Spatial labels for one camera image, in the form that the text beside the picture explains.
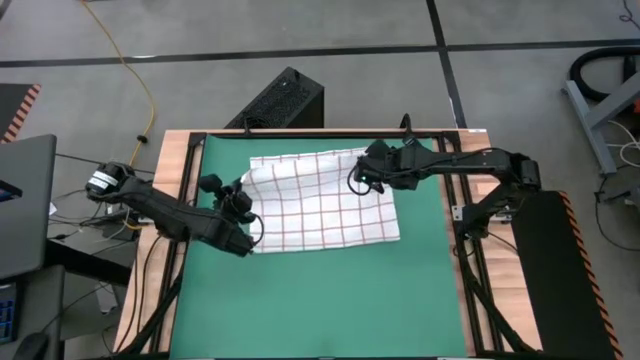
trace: black box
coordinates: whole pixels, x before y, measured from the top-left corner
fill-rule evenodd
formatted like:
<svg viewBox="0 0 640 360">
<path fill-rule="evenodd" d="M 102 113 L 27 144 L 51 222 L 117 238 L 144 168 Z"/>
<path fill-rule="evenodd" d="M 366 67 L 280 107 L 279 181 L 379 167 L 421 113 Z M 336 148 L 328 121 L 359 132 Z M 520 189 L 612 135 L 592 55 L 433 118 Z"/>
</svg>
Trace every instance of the black box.
<svg viewBox="0 0 640 360">
<path fill-rule="evenodd" d="M 323 128 L 324 86 L 287 67 L 226 129 Z"/>
</svg>

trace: concrete floor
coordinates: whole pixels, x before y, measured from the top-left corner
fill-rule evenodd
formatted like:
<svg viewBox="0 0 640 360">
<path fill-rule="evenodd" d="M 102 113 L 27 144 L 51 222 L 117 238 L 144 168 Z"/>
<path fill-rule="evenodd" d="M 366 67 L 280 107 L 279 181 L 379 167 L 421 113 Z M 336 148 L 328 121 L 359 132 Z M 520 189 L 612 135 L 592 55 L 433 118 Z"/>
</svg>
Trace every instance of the concrete floor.
<svg viewBox="0 0 640 360">
<path fill-rule="evenodd" d="M 618 20 L 621 1 L 436 0 L 436 5 L 447 44 L 640 35 Z M 436 44 L 421 0 L 112 0 L 91 6 L 127 56 Z M 9 60 L 114 56 L 77 1 L 14 0 L 0 20 L 0 34 L 0 67 Z M 599 234 L 593 208 L 597 163 L 559 92 L 571 62 L 588 50 L 456 51 L 449 57 L 468 127 L 486 128 L 494 146 L 538 160 L 545 187 L 569 193 L 622 349 L 635 359 L 640 358 L 640 253 L 614 248 Z M 396 127 L 405 112 L 415 126 L 456 124 L 437 52 L 136 64 L 158 104 L 151 142 L 137 167 L 155 168 L 167 129 L 226 125 L 286 66 L 326 87 L 326 127 Z M 619 69 L 618 61 L 594 64 L 586 69 L 587 79 L 611 90 Z M 20 137 L 54 133 L 61 153 L 127 161 L 146 125 L 145 95 L 119 65 L 0 68 L 0 82 L 42 84 Z M 615 129 L 612 136 L 619 136 Z M 54 196 L 81 188 L 94 169 L 58 158 Z M 633 178 L 637 174 L 616 180 Z M 81 216 L 94 208 L 78 196 L 62 202 L 60 213 Z M 640 247 L 637 211 L 606 205 L 601 217 L 611 238 Z M 68 243 L 92 252 L 111 245 L 101 239 L 85 231 Z M 128 263 L 131 254 L 132 248 L 123 247 L 104 256 Z M 68 284 L 68 302 L 94 286 L 84 279 Z M 69 340 L 66 357 L 105 354 L 99 331 L 115 324 L 117 316 L 99 314 L 95 298 L 74 306 L 65 317 L 66 337 L 94 334 Z M 107 342 L 114 334 L 105 333 Z"/>
</svg>

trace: cloth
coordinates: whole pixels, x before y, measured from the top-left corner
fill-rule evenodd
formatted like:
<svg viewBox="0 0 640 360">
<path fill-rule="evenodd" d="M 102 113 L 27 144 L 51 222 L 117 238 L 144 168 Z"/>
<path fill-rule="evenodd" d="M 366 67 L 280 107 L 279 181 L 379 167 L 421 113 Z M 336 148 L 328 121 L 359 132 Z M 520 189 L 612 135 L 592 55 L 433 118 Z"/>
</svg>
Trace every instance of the cloth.
<svg viewBox="0 0 640 360">
<path fill-rule="evenodd" d="M 365 148 L 257 157 L 242 177 L 264 223 L 256 253 L 342 248 L 400 239 L 393 192 L 359 196 L 347 178 Z M 351 180 L 356 191 L 367 186 Z M 258 239 L 259 221 L 250 226 Z"/>
</svg>

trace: wooden table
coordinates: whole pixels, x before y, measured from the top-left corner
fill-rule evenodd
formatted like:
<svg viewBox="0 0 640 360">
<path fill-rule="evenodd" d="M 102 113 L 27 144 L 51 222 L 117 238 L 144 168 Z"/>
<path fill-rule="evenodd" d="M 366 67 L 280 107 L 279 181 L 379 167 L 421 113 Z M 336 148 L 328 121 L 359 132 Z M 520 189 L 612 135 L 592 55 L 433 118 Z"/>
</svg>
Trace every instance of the wooden table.
<svg viewBox="0 0 640 360">
<path fill-rule="evenodd" d="M 385 132 L 401 132 L 400 129 L 378 129 Z M 415 131 L 458 131 L 460 135 L 461 145 L 463 151 L 474 151 L 481 148 L 490 146 L 489 136 L 485 130 L 451 130 L 451 129 L 416 129 Z M 290 132 L 290 133 L 305 133 L 309 130 L 304 129 L 278 129 L 278 130 L 253 130 L 254 132 Z M 366 132 L 357 129 L 321 129 L 314 131 L 331 131 L 335 132 Z M 160 150 L 160 158 L 158 160 L 158 166 L 156 167 L 155 178 L 153 186 L 167 194 L 178 196 L 180 191 L 180 185 L 182 181 L 182 172 L 184 169 L 187 153 L 187 144 L 189 135 L 192 132 L 207 132 L 211 134 L 231 134 L 242 133 L 242 130 L 169 130 L 165 133 L 164 141 L 162 143 L 162 149 Z M 202 153 L 202 147 L 199 146 L 195 150 L 194 163 L 192 166 L 192 173 L 190 174 L 187 199 L 195 198 L 196 181 L 200 168 L 200 157 Z M 491 176 L 470 176 L 469 184 L 471 189 L 471 195 L 474 202 L 480 201 L 485 197 L 493 188 L 498 185 L 498 181 Z M 454 235 L 451 222 L 451 213 L 449 211 L 449 203 L 447 200 L 446 190 L 444 187 L 444 180 L 440 177 L 440 187 L 442 194 L 442 201 L 444 204 L 447 230 L 449 232 L 449 242 L 453 247 Z M 454 177 L 454 187 L 456 187 L 456 195 L 459 197 L 458 203 L 464 203 L 462 201 L 462 192 L 460 191 L 460 183 L 457 177 Z M 509 241 L 515 245 L 511 227 L 509 225 L 491 224 L 489 230 Z M 138 244 L 137 261 L 139 260 L 140 266 L 138 266 L 138 289 L 137 304 L 135 314 L 133 313 L 134 304 L 134 276 L 131 277 L 129 282 L 129 289 L 125 304 L 122 310 L 122 317 L 118 327 L 118 334 L 116 336 L 116 346 L 120 344 L 122 338 L 125 336 L 129 323 L 133 320 L 133 326 L 131 331 L 127 334 L 124 345 L 126 347 L 131 340 L 135 337 L 138 327 L 138 322 L 141 319 L 141 325 L 144 325 L 155 310 L 158 304 L 158 294 L 160 292 L 160 286 L 163 277 L 163 271 L 165 267 L 165 259 L 167 257 L 167 250 L 169 242 L 162 239 L 153 249 L 153 253 L 150 254 L 147 270 L 145 288 L 142 289 L 142 264 L 149 253 L 149 249 L 157 237 L 157 232 L 153 227 L 147 227 L 142 230 L 140 236 L 140 242 Z M 489 273 L 489 279 L 491 282 L 491 288 L 493 290 L 493 297 L 496 306 L 500 309 L 504 317 L 509 321 L 511 326 L 516 330 L 522 339 L 534 348 L 540 349 L 540 339 L 538 336 L 538 330 L 536 328 L 535 320 L 533 318 L 533 311 L 531 309 L 531 303 L 529 301 L 529 295 L 527 287 L 524 281 L 524 275 L 520 266 L 520 260 L 518 256 L 506 245 L 502 244 L 498 240 L 489 236 L 483 240 L 483 249 L 486 259 L 487 269 Z M 174 276 L 177 274 L 178 269 L 182 263 L 184 257 L 184 244 L 181 244 L 178 249 L 178 256 L 176 259 L 176 266 L 174 270 Z M 467 312 L 467 305 L 465 302 L 464 291 L 462 286 L 462 278 L 460 276 L 460 269 L 458 261 L 451 254 L 452 263 L 456 271 L 456 283 L 458 289 L 458 299 L 460 305 L 460 314 L 463 322 L 465 345 L 467 353 L 469 355 L 474 354 L 473 342 L 471 338 L 471 330 L 469 327 L 469 318 Z M 140 296 L 142 291 L 145 293 L 144 304 L 142 305 L 141 317 L 139 319 L 140 309 Z M 482 335 L 485 343 L 485 348 L 491 349 L 491 337 L 489 332 L 489 325 L 486 317 L 486 313 L 477 302 L 480 323 L 482 328 Z M 164 325 L 162 327 L 160 351 L 167 351 L 171 342 L 171 327 L 173 325 L 173 318 L 175 316 L 175 302 L 167 311 L 165 316 Z"/>
</svg>

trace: green mat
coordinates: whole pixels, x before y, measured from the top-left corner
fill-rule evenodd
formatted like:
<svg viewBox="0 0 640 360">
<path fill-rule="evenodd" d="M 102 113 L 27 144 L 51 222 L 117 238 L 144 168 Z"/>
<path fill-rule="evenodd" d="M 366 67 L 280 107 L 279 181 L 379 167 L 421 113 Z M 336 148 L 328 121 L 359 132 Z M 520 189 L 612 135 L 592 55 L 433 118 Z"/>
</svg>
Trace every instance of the green mat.
<svg viewBox="0 0 640 360">
<path fill-rule="evenodd" d="M 249 157 L 370 143 L 208 137 L 202 174 L 228 183 Z M 437 179 L 394 197 L 394 243 L 242 259 L 192 242 L 171 358 L 466 355 Z M 212 202 L 199 194 L 198 206 Z"/>
</svg>

